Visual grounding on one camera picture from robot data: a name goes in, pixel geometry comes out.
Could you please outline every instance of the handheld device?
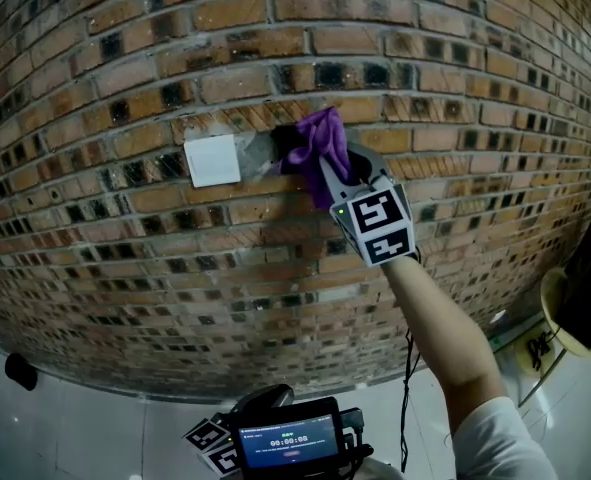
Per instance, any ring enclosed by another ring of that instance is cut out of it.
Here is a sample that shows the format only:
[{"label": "handheld device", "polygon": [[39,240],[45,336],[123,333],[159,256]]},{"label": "handheld device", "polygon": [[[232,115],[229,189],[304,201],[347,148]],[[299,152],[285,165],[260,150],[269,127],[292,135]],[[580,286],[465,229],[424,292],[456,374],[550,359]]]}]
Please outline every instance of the handheld device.
[{"label": "handheld device", "polygon": [[244,397],[245,407],[217,413],[184,437],[220,477],[239,470],[246,480],[354,475],[373,453],[362,443],[361,410],[340,412],[332,397],[290,405],[292,396],[280,396],[280,390],[292,395],[286,385],[265,388]]}]

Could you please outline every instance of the brick wall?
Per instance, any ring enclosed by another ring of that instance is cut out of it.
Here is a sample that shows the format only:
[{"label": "brick wall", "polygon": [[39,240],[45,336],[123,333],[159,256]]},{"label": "brick wall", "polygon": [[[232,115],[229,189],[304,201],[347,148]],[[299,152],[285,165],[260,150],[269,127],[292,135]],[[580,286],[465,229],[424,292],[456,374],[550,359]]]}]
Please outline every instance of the brick wall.
[{"label": "brick wall", "polygon": [[[399,372],[381,271],[256,169],[331,105],[440,286],[489,335],[537,311],[591,216],[591,0],[0,0],[1,346],[157,393]],[[243,181],[194,188],[182,144],[224,132]]]}]

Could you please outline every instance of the white sleeve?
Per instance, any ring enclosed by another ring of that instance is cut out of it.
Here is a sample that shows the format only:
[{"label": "white sleeve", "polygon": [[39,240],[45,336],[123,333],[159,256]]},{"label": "white sleeve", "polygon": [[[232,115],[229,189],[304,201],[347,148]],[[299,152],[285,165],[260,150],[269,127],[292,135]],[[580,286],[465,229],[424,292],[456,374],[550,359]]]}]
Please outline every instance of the white sleeve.
[{"label": "white sleeve", "polygon": [[458,479],[557,480],[507,397],[489,400],[469,414],[453,437],[453,450]]}]

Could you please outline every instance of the white square tile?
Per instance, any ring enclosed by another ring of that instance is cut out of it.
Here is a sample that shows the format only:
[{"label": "white square tile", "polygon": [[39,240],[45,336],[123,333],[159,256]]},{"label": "white square tile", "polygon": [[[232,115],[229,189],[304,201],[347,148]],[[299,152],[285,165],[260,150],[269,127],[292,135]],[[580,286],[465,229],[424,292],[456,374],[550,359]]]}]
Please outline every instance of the white square tile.
[{"label": "white square tile", "polygon": [[220,135],[184,143],[184,152],[195,187],[208,187],[241,180],[232,135]]},{"label": "white square tile", "polygon": [[142,475],[145,402],[62,382],[57,467],[82,480]]}]

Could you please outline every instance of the timer display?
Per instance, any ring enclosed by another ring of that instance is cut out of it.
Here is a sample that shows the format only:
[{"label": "timer display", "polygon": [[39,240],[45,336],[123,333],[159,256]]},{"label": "timer display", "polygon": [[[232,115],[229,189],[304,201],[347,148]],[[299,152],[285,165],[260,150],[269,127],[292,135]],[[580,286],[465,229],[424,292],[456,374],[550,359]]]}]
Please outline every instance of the timer display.
[{"label": "timer display", "polygon": [[271,441],[271,446],[284,446],[287,444],[305,443],[308,441],[308,436],[290,437],[282,439],[281,441]]}]

